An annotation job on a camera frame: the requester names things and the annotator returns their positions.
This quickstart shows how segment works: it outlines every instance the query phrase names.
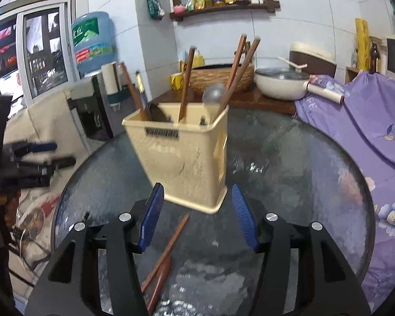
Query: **red cloth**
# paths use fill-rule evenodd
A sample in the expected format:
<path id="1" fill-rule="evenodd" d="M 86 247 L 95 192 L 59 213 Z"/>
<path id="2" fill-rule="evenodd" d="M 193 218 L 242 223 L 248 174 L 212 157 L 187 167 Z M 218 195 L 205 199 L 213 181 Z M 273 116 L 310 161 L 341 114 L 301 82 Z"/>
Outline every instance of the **red cloth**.
<path id="1" fill-rule="evenodd" d="M 11 33 L 11 27 L 7 27 L 4 30 L 0 31 L 0 39 L 7 37 Z M 9 46 L 4 46 L 3 48 L 0 49 L 1 53 L 4 53 Z"/>

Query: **water bottle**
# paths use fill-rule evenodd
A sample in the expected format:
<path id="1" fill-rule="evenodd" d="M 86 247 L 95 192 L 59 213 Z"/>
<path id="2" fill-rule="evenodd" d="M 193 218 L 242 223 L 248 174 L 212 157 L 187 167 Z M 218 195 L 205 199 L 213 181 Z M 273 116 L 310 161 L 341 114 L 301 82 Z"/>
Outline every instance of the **water bottle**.
<path id="1" fill-rule="evenodd" d="M 72 37 L 79 72 L 88 74 L 115 61 L 107 13 L 93 12 L 77 18 L 72 24 Z"/>

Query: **round glass tabletop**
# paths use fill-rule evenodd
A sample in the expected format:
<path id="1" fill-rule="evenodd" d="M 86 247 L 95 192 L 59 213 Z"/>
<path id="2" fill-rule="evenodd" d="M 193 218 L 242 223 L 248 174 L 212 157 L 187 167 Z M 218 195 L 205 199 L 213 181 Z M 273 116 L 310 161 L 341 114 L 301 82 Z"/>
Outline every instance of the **round glass tabletop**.
<path id="1" fill-rule="evenodd" d="M 173 266 L 156 314 L 248 314 L 263 254 L 245 244 L 231 202 L 233 183 L 289 223 L 321 222 L 363 280 L 374 244 L 373 205 L 361 172 L 338 144 L 289 116 L 230 108 L 227 152 L 229 191 L 219 212 L 206 215 L 165 202 L 154 241 L 144 254 L 135 255 L 143 281 L 182 217 L 190 213 L 172 251 Z M 52 246 L 58 246 L 86 213 L 90 225 L 107 223 L 151 191 L 129 138 L 121 134 L 72 176 L 54 216 Z M 111 313 L 104 250 L 98 264 L 101 305 Z M 285 312 L 294 309 L 297 277 L 298 251 L 292 250 Z"/>

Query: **chopstick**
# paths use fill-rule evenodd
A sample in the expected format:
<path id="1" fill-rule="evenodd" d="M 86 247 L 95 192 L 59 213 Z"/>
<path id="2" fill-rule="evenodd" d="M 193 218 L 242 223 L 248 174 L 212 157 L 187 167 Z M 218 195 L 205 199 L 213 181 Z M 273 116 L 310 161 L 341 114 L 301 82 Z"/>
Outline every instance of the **chopstick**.
<path id="1" fill-rule="evenodd" d="M 231 83 L 234 80 L 235 74 L 237 72 L 238 66 L 240 64 L 241 55 L 243 54 L 244 46 L 246 45 L 247 35 L 242 34 L 240 37 L 240 41 L 238 42 L 237 51 L 235 53 L 233 66 L 231 67 L 230 77 L 228 78 L 226 89 L 228 90 L 231 86 Z"/>
<path id="2" fill-rule="evenodd" d="M 154 291 L 152 291 L 151 297 L 149 298 L 148 303 L 146 304 L 146 309 L 148 309 L 148 314 L 150 316 L 153 315 L 155 308 L 157 307 L 162 288 L 164 287 L 164 283 L 170 274 L 172 262 L 173 262 L 173 260 L 172 260 L 171 256 L 168 255 L 163 260 L 161 266 L 158 269 L 157 283 L 155 284 Z"/>
<path id="3" fill-rule="evenodd" d="M 196 47 L 190 46 L 189 55 L 186 63 L 186 73 L 183 81 L 183 94 L 181 95 L 179 122 L 186 116 L 187 107 L 187 88 L 189 87 L 190 74 L 192 73 L 193 58 L 195 57 Z"/>
<path id="4" fill-rule="evenodd" d="M 187 214 L 183 217 L 179 226 L 176 229 L 176 232 L 173 234 L 167 247 L 165 247 L 164 252 L 162 252 L 160 258 L 158 259 L 157 263 L 155 264 L 154 269 L 151 271 L 150 274 L 148 274 L 148 277 L 142 283 L 142 286 L 141 286 L 142 293 L 144 293 L 145 290 L 148 288 L 149 284 L 152 282 L 152 279 L 154 279 L 155 274 L 157 274 L 158 269 L 161 266 L 162 262 L 167 257 L 167 255 L 169 255 L 171 249 L 173 248 L 174 244 L 176 243 L 178 237 L 180 236 L 181 231 L 183 230 L 184 226 L 186 225 L 189 217 L 190 217 L 190 214 Z"/>
<path id="5" fill-rule="evenodd" d="M 133 101 L 136 105 L 136 108 L 139 109 L 139 113 L 141 115 L 141 118 L 143 121 L 150 121 L 148 118 L 148 115 L 146 114 L 146 111 L 143 107 L 141 97 L 139 95 L 138 90 L 133 86 L 132 81 L 130 79 L 129 73 L 127 72 L 126 65 L 122 62 L 120 63 L 120 68 L 122 71 L 122 76 L 127 82 L 127 87 L 129 88 L 130 94 L 132 94 Z"/>
<path id="6" fill-rule="evenodd" d="M 256 52 L 256 48 L 258 47 L 259 43 L 260 43 L 260 38 L 256 37 L 249 49 L 249 52 L 247 53 L 246 58 L 243 61 L 243 64 L 241 64 L 241 66 L 240 66 L 240 68 L 233 80 L 233 83 L 231 84 L 230 89 L 226 90 L 224 92 L 224 94 L 222 95 L 221 103 L 220 103 L 218 111 L 215 114 L 214 120 L 216 120 L 218 118 L 218 116 L 221 115 L 222 111 L 226 108 L 228 101 L 230 100 L 231 96 L 234 93 L 234 90 L 236 89 L 238 83 L 241 80 L 241 77 L 243 77 L 244 72 L 246 71 L 247 67 L 249 66 L 249 63 L 250 63 L 254 53 Z"/>

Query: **brown glass bottle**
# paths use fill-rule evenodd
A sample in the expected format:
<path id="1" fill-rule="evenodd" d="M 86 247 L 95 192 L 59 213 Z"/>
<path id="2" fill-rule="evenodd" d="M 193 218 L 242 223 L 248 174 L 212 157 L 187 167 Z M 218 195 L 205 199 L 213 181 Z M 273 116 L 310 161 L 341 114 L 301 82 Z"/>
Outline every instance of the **brown glass bottle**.
<path id="1" fill-rule="evenodd" d="M 370 49 L 370 71 L 371 74 L 380 72 L 380 53 L 377 44 L 373 43 Z"/>

